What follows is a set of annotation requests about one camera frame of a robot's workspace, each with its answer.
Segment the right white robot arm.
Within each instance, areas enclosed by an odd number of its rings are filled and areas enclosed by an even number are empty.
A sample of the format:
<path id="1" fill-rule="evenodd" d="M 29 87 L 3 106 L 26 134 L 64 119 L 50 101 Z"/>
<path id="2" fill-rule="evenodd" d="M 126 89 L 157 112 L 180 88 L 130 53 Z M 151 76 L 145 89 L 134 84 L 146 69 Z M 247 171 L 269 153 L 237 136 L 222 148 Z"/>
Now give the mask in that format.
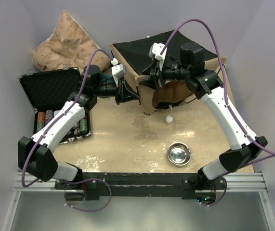
<path id="1" fill-rule="evenodd" d="M 159 88 L 164 86 L 167 80 L 183 80 L 187 88 L 211 111 L 229 143 L 228 151 L 198 171 L 199 186 L 209 189 L 215 183 L 215 178 L 235 172 L 254 160 L 268 142 L 264 136 L 258 137 L 238 112 L 235 112 L 237 119 L 233 118 L 230 110 L 234 105 L 224 95 L 224 83 L 218 74 L 205 67 L 204 53 L 200 45 L 194 42 L 184 43 L 180 47 L 179 64 L 165 64 L 166 52 L 162 43 L 154 43 L 151 46 L 149 57 L 153 61 L 144 70 L 151 78 L 142 84 Z"/>

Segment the black poker chip case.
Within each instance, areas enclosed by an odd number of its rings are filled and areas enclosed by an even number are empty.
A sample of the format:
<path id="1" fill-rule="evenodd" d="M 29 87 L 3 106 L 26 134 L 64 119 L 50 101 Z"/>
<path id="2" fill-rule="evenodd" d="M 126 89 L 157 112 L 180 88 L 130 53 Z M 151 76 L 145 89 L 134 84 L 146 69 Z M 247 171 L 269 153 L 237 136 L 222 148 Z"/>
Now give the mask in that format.
<path id="1" fill-rule="evenodd" d="M 38 131 L 38 113 L 61 110 L 70 94 L 78 89 L 81 75 L 77 67 L 71 67 L 21 75 L 19 81 L 35 110 L 35 134 Z"/>

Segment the beige patterned pet cushion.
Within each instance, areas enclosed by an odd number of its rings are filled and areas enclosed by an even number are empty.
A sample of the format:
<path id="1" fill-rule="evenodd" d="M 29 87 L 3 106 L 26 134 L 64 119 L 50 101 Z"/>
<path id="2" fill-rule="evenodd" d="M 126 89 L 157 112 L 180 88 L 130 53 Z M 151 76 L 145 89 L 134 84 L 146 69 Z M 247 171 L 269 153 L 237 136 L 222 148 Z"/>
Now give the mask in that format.
<path id="1" fill-rule="evenodd" d="M 52 71 L 77 67 L 82 73 L 93 52 L 100 47 L 74 20 L 64 11 L 52 35 L 32 51 L 32 63 L 40 71 Z"/>

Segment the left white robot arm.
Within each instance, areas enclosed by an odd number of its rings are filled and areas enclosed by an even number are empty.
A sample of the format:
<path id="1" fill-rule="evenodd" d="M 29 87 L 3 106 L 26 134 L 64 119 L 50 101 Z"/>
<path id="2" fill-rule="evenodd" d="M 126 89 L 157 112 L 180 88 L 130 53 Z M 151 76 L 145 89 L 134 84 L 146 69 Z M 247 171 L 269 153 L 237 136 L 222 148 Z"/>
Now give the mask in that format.
<path id="1" fill-rule="evenodd" d="M 18 164 L 22 177 L 26 173 L 37 180 L 64 180 L 72 189 L 83 183 L 80 169 L 56 161 L 53 153 L 62 138 L 97 103 L 97 99 L 114 97 L 116 104 L 138 100 L 138 94 L 129 86 L 124 76 L 124 64 L 111 68 L 113 81 L 105 83 L 98 66 L 87 66 L 78 91 L 71 93 L 60 112 L 43 129 L 31 138 L 22 137 L 18 142 Z"/>

